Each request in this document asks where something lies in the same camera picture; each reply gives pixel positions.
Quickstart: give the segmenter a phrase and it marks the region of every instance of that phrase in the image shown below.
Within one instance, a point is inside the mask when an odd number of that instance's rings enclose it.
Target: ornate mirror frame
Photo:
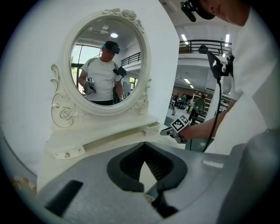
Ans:
[[[80,35],[83,28],[90,23],[101,19],[117,19],[136,33],[142,61],[140,78],[133,93],[129,97],[113,106],[99,106],[89,102],[76,88],[71,76],[70,56],[73,46]],[[74,117],[78,116],[79,111],[92,116],[112,116],[125,112],[129,109],[135,114],[143,114],[148,108],[147,88],[151,72],[151,53],[147,37],[144,33],[141,21],[137,19],[134,11],[120,10],[119,8],[111,10],[103,10],[86,17],[77,23],[66,39],[63,53],[57,64],[52,65],[52,70],[56,77],[51,81],[57,83],[56,92],[52,100],[52,119],[59,127],[69,127],[74,121]]]

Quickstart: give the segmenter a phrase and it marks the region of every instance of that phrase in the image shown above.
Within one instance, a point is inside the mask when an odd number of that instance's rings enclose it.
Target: glass window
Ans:
[[[100,48],[83,46],[80,52],[79,64],[84,64],[90,58],[94,58],[100,54]]]
[[[77,70],[78,68],[71,68],[72,78],[75,83],[75,86],[77,86]]]
[[[71,63],[78,63],[79,62],[79,56],[82,46],[81,45],[75,45],[73,48],[72,56],[71,56]]]
[[[135,82],[135,78],[133,78],[133,77],[130,77],[130,78],[129,78],[129,82],[132,82],[132,83],[134,83],[134,82]]]
[[[82,69],[80,68],[79,69],[79,76],[81,75],[81,72],[82,72]],[[81,94],[83,94],[83,87],[79,84],[79,87],[78,87],[79,91]]]

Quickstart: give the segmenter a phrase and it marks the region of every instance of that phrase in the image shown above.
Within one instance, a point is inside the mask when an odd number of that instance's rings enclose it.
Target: black cable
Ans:
[[[118,81],[117,85],[115,86],[115,88],[117,89],[117,86],[119,84],[119,82],[124,78],[125,76],[122,76],[121,79]]]
[[[192,143],[193,143],[193,139],[191,138],[191,142],[189,144],[189,150],[191,151],[192,150]]]
[[[219,111],[220,111],[220,106],[221,106],[221,100],[222,100],[222,87],[221,87],[220,81],[218,82],[218,84],[219,84],[219,88],[220,88],[218,108],[217,108],[217,111],[216,111],[216,117],[215,117],[215,120],[214,120],[214,124],[213,124],[212,130],[211,130],[211,133],[210,133],[210,135],[209,135],[209,137],[208,137],[208,141],[207,141],[207,143],[206,143],[206,146],[205,146],[203,152],[205,152],[205,150],[207,149],[207,147],[208,147],[208,145],[209,145],[209,143],[210,143],[210,141],[211,141],[211,138],[212,138],[212,136],[213,136],[213,133],[214,133],[214,130],[215,130],[215,127],[216,127],[216,123],[217,123],[217,120],[218,120],[218,116],[219,116]]]

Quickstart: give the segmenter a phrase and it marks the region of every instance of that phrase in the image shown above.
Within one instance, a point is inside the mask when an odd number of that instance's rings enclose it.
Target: strap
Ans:
[[[114,65],[115,65],[115,69],[118,69],[116,63],[115,63],[114,61],[113,61],[113,63],[114,63]]]
[[[88,61],[88,63],[87,63],[87,66],[89,67],[89,65],[90,65],[91,63],[93,63],[95,59],[97,59],[97,58],[91,58],[91,59],[89,59],[89,61]]]

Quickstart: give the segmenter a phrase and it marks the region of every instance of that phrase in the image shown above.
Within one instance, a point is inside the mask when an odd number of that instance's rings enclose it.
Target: decorative scroll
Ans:
[[[148,110],[149,101],[147,89],[150,88],[149,82],[151,82],[151,79],[148,80],[144,92],[141,94],[136,104],[134,105],[134,109],[138,114],[144,114]]]
[[[52,65],[52,70],[56,74],[56,78],[51,79],[51,82],[56,82],[56,91],[52,99],[52,120],[61,128],[70,127],[74,118],[78,116],[79,112],[75,111],[75,104],[69,101],[66,93],[60,90],[60,79],[57,65]]]

